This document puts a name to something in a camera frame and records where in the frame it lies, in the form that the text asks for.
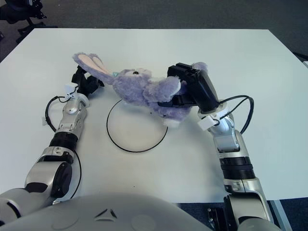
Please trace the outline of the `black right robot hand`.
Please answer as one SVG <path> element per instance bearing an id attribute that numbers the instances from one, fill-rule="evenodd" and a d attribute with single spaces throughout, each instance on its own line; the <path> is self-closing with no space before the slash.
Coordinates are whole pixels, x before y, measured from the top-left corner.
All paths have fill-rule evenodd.
<path id="1" fill-rule="evenodd" d="M 197 62 L 192 65 L 177 63 L 168 68 L 167 76 L 178 77 L 181 90 L 184 92 L 174 95 L 167 102 L 159 101 L 159 106 L 172 108 L 198 106 L 202 112 L 210 112 L 218 107 L 218 96 L 208 76 L 205 63 Z"/>

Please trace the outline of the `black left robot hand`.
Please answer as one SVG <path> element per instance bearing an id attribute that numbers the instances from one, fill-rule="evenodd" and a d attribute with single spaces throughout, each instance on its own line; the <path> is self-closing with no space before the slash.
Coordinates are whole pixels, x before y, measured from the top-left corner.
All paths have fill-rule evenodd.
<path id="1" fill-rule="evenodd" d="M 92 75 L 85 77 L 87 71 L 80 66 L 72 76 L 72 83 L 77 84 L 77 92 L 85 96 L 93 94 L 99 87 L 104 87 L 104 83 Z"/>

